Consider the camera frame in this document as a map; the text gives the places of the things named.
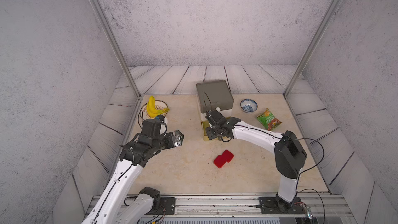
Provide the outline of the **white drawer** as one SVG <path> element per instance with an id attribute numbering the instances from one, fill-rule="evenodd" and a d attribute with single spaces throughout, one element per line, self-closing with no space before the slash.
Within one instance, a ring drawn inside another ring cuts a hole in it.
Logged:
<path id="1" fill-rule="evenodd" d="M 220 110 L 219 111 L 219 113 L 220 114 L 222 114 L 224 117 L 231 117 L 232 116 L 232 109 L 230 109 L 230 110 Z M 206 116 L 206 113 L 199 113 L 200 114 L 200 117 L 201 117 L 201 120 L 202 121 L 206 121 L 206 118 L 205 118 L 205 116 Z"/>

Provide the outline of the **red brooch box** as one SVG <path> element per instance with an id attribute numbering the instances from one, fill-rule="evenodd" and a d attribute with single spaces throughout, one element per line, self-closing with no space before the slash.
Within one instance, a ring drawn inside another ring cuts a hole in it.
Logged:
<path id="1" fill-rule="evenodd" d="M 224 161 L 227 163 L 230 163 L 234 158 L 234 155 L 227 149 L 221 154 L 221 156 L 224 159 Z"/>
<path id="2" fill-rule="evenodd" d="M 217 168 L 221 169 L 226 164 L 226 160 L 223 155 L 219 155 L 217 158 L 214 159 L 213 164 Z"/>

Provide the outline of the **grey top drawer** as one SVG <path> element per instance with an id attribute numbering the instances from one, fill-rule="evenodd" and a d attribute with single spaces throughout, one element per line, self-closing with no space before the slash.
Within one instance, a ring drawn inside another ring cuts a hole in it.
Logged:
<path id="1" fill-rule="evenodd" d="M 225 80 L 197 83 L 196 89 L 200 113 L 207 113 L 216 108 L 220 110 L 233 108 L 234 98 Z"/>

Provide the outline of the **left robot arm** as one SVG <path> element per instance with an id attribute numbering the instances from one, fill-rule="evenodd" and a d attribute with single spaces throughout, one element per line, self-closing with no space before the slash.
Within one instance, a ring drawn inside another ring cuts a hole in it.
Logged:
<path id="1" fill-rule="evenodd" d="M 148 161 L 162 150 L 181 146 L 183 139 L 184 135 L 179 130 L 168 132 L 163 120 L 144 120 L 141 132 L 122 147 L 110 182 L 83 223 L 135 224 L 146 214 L 157 213 L 160 209 L 160 192 L 150 187 L 142 189 L 124 211 L 120 208 Z"/>

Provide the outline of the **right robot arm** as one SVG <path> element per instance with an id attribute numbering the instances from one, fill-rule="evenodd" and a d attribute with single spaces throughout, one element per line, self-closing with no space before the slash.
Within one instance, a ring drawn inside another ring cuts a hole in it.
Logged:
<path id="1" fill-rule="evenodd" d="M 274 155 L 276 169 L 280 173 L 275 207 L 283 213 L 292 209 L 299 201 L 297 185 L 307 159 L 307 153 L 296 135 L 291 131 L 266 131 L 235 117 L 227 119 L 216 110 L 209 112 L 205 118 L 209 123 L 206 133 L 210 140 L 228 142 L 231 139 L 239 139 L 266 149 Z"/>

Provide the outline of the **three-drawer storage cabinet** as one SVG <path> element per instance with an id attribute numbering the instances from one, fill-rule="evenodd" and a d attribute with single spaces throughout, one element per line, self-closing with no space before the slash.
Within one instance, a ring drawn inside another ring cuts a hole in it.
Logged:
<path id="1" fill-rule="evenodd" d="M 207 112 L 217 110 L 224 117 L 232 116 L 234 98 L 225 80 L 213 80 L 210 82 L 197 83 L 197 106 L 203 128 L 203 140 L 209 141 L 206 128 L 209 123 L 205 116 Z"/>

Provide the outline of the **yellow banana bunch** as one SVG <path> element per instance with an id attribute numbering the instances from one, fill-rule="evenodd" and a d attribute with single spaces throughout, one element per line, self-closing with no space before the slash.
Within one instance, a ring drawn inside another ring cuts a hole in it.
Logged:
<path id="1" fill-rule="evenodd" d="M 166 114 L 170 111 L 169 108 L 162 108 L 162 109 L 157 109 L 155 106 L 155 98 L 151 96 L 149 98 L 149 101 L 146 106 L 147 113 L 151 118 L 155 118 L 158 115 L 163 115 Z"/>

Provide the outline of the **blue white porcelain bowl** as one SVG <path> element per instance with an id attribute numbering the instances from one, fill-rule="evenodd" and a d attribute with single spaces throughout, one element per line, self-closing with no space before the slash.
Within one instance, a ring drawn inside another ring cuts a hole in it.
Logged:
<path id="1" fill-rule="evenodd" d="M 240 107 L 246 113 L 254 113 L 258 109 L 258 104 L 252 99 L 243 99 Z"/>

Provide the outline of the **green snack bag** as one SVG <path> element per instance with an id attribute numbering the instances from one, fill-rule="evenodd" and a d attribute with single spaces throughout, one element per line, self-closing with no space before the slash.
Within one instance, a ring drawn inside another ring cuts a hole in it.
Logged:
<path id="1" fill-rule="evenodd" d="M 279 119 L 277 119 L 268 108 L 262 114 L 257 116 L 257 120 L 268 131 L 272 131 L 280 124 L 282 124 L 282 122 Z"/>

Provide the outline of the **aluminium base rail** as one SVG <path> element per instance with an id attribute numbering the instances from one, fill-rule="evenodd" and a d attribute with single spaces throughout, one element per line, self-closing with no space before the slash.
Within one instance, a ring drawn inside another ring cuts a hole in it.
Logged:
<path id="1" fill-rule="evenodd" d="M 277 210 L 274 194 L 162 195 L 160 210 L 140 224 L 354 224 L 343 196 L 305 190 L 288 213 Z"/>

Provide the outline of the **left metal frame post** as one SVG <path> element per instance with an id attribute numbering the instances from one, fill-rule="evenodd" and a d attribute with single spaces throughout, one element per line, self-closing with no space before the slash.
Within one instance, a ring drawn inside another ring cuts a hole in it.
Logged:
<path id="1" fill-rule="evenodd" d="M 112 28 L 111 28 L 106 16 L 105 16 L 105 13 L 102 9 L 102 6 L 101 6 L 99 0 L 89 0 L 89 1 L 94 10 L 96 17 L 98 18 L 98 20 L 102 26 L 105 36 L 106 36 L 108 42 L 110 43 L 112 50 L 120 64 L 122 70 L 123 70 L 123 73 L 129 83 L 129 85 L 132 87 L 132 90 L 133 90 L 135 96 L 141 97 L 141 94 L 135 84 L 133 76 L 131 75 L 131 72 L 127 66 L 126 60 L 125 60 L 123 53 L 118 45 L 116 37 L 112 31 Z"/>

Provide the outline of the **metal frame post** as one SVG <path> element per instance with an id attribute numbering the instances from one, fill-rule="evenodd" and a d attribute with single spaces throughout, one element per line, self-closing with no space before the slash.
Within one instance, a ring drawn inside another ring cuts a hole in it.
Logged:
<path id="1" fill-rule="evenodd" d="M 308 47 L 306 48 L 301 60 L 299 61 L 296 70 L 287 86 L 285 89 L 283 96 L 285 99 L 288 98 L 290 93 L 292 93 L 292 90 L 298 81 L 300 75 L 302 74 L 305 66 L 308 64 L 309 60 L 311 59 L 318 43 L 320 42 L 321 38 L 323 37 L 331 19 L 333 18 L 335 12 L 337 11 L 339 4 L 341 3 L 342 0 L 331 0 L 329 6 L 327 7 L 322 20 L 320 21 L 320 24 L 315 31 Z"/>
<path id="2" fill-rule="evenodd" d="M 123 73 L 129 83 L 129 85 L 132 87 L 132 90 L 133 90 L 135 96 L 141 97 L 141 94 L 135 84 L 133 76 L 131 75 L 131 72 L 127 66 L 126 60 L 125 60 L 123 53 L 118 45 L 116 37 L 112 31 L 112 28 L 111 28 L 106 16 L 105 16 L 105 13 L 102 9 L 102 6 L 101 6 L 99 0 L 89 0 L 89 1 L 94 10 L 96 17 L 98 18 L 98 20 L 102 26 L 105 36 L 106 36 L 108 42 L 110 43 L 112 50 L 120 64 L 122 70 L 123 70 Z"/>

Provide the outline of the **right metal frame post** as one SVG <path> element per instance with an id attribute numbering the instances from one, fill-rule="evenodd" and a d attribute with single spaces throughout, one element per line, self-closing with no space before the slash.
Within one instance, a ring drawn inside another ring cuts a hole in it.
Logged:
<path id="1" fill-rule="evenodd" d="M 320 42 L 321 38 L 323 37 L 331 19 L 333 18 L 335 12 L 337 11 L 339 4 L 341 3 L 342 0 L 331 0 L 329 6 L 327 7 L 322 20 L 320 21 L 320 24 L 315 31 L 308 47 L 306 48 L 301 60 L 299 61 L 296 70 L 287 86 L 285 89 L 283 96 L 285 99 L 288 98 L 290 93 L 292 93 L 292 90 L 298 81 L 300 75 L 302 74 L 305 66 L 308 64 L 309 60 L 311 59 L 318 43 Z"/>

